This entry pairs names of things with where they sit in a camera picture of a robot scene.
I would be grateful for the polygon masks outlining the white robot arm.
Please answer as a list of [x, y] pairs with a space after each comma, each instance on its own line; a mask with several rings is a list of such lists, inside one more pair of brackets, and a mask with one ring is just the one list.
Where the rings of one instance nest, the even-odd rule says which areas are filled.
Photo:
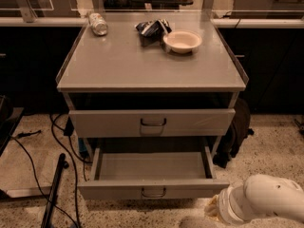
[[227, 225], [274, 217], [304, 222], [304, 190], [293, 180], [250, 176], [242, 185], [223, 189], [206, 205], [205, 215]]

